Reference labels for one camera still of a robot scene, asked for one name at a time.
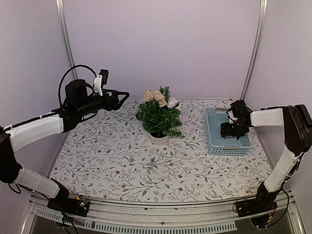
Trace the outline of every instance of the cable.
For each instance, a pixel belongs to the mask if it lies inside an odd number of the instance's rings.
[[[10,126],[10,127],[6,128],[6,129],[4,129],[4,131],[6,132],[6,131],[11,130],[13,128],[19,127],[19,126],[21,126],[23,124],[30,123],[32,121],[35,121],[35,120],[38,120],[38,119],[41,119],[41,118],[50,117],[50,116],[53,116],[53,115],[56,115],[56,113],[52,111],[52,113],[49,113],[49,114],[46,114],[46,115],[42,115],[41,117],[31,118],[29,120],[26,120],[26,121],[14,124],[13,126]]]
[[[59,107],[60,107],[60,108],[62,108],[62,101],[61,101],[61,98],[60,98],[60,89],[61,89],[61,87],[62,87],[62,83],[63,83],[65,77],[67,76],[67,74],[68,74],[71,70],[74,70],[74,69],[77,68],[77,67],[84,67],[84,68],[87,68],[87,69],[89,69],[89,70],[93,73],[93,75],[94,75],[95,77],[97,76],[96,73],[95,73],[95,71],[94,71],[92,68],[90,68],[90,67],[88,67],[88,66],[86,66],[86,65],[82,65],[82,64],[73,66],[72,68],[68,69],[67,72],[63,75],[63,77],[62,77],[62,79],[60,80],[60,83],[59,83],[59,85],[58,85],[58,102],[59,102]]]
[[[17,194],[21,194],[20,187],[19,187],[17,184],[15,184],[15,186],[16,186],[17,189],[18,189],[17,191],[11,187],[11,184],[10,184],[10,183],[8,183],[8,185],[9,185],[9,188],[10,188],[13,192],[15,192],[15,193],[17,193]]]
[[[50,198],[48,198],[46,195],[41,194],[41,193],[39,193],[39,194],[42,195],[42,196],[43,196],[45,199],[47,199],[48,201],[51,201],[51,203],[52,203],[55,207],[57,207],[59,210],[61,210],[61,213],[62,213],[62,215],[64,216],[64,217],[63,217],[63,225],[65,225],[65,223],[64,223],[64,218],[66,218],[66,219],[72,224],[72,226],[73,226],[73,228],[74,228],[76,234],[79,234],[78,231],[77,231],[76,226],[74,225],[74,222],[70,219],[70,217],[68,217],[68,215],[67,215],[65,212],[62,211],[62,208],[60,208],[58,205],[56,205],[56,204],[55,204]],[[68,231],[66,230],[65,227],[63,227],[63,229],[64,229],[64,231],[66,231],[66,233],[70,234],[70,232],[68,232]]]
[[[273,214],[270,216],[270,219],[269,219],[269,221],[267,222],[268,225],[265,226],[265,228],[258,228],[258,227],[256,227],[256,226],[254,226],[254,224],[252,223],[251,218],[250,218],[249,220],[250,220],[251,224],[252,224],[255,228],[257,228],[258,230],[266,229],[266,228],[268,228],[268,227],[271,227],[271,226],[275,225],[276,223],[278,223],[278,222],[284,217],[284,215],[286,214],[286,212],[287,212],[287,210],[288,210],[290,198],[289,198],[288,193],[284,190],[284,184],[283,184],[283,186],[282,186],[282,191],[283,191],[284,194],[286,194],[286,196],[287,196],[287,205],[286,205],[286,209],[285,209],[284,213],[281,215],[280,218],[278,218],[278,220],[277,220],[275,223],[270,224],[270,223],[271,223],[271,220],[274,218],[274,216],[276,216],[276,213],[277,213],[277,212],[276,212],[276,209],[273,207]]]
[[[233,212],[235,212],[235,213],[237,213],[238,211],[235,211],[235,210],[234,210],[234,206],[236,205],[236,203],[237,203],[239,200],[246,200],[246,201],[248,201],[248,200],[250,200],[250,199],[241,198],[241,199],[236,200],[236,201],[233,203],[233,206],[232,206],[232,210],[233,210]]]
[[[286,194],[286,196],[287,196],[287,206],[286,206],[286,209],[285,209],[284,213],[282,214],[282,216],[281,216],[275,223],[273,223],[273,224],[271,224],[271,225],[268,225],[268,227],[271,227],[271,226],[275,225],[276,223],[278,223],[278,222],[284,217],[284,215],[286,214],[286,212],[287,212],[287,210],[288,210],[290,198],[289,198],[288,193],[284,190],[284,185],[283,185],[283,187],[282,187],[282,191],[283,191],[284,194]]]

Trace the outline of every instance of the blue plastic basket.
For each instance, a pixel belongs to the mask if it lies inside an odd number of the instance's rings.
[[[233,155],[243,156],[251,148],[247,134],[236,137],[227,136],[226,139],[220,135],[220,124],[229,122],[224,108],[206,108],[206,133],[209,155]]]

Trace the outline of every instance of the burlap bow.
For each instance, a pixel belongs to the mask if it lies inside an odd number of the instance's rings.
[[[148,102],[148,101],[151,101],[153,99],[155,99],[159,102],[159,107],[164,107],[167,105],[167,102],[165,100],[165,96],[159,90],[156,90],[155,92],[153,92],[151,89],[147,89],[145,94],[144,94],[143,101]]]

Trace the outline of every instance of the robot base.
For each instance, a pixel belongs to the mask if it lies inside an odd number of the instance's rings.
[[[64,205],[62,206],[62,209],[60,209],[60,206],[55,203],[55,201],[49,200],[48,202],[48,208],[61,211],[67,214],[72,215],[78,215],[82,217],[86,217],[89,211],[90,203],[87,203],[85,206],[80,206],[78,204],[78,201],[75,198],[67,198],[66,207]]]
[[[243,200],[236,203],[238,217],[267,212],[273,210],[273,208],[277,208],[277,203],[274,200],[262,203],[261,207],[259,207],[259,202],[256,199]]]

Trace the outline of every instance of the table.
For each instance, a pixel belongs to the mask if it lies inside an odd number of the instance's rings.
[[[245,156],[210,156],[204,109],[232,100],[183,99],[182,137],[153,145],[136,113],[141,100],[72,130],[50,177],[71,193],[135,202],[196,202],[254,195],[272,169],[251,128]]]

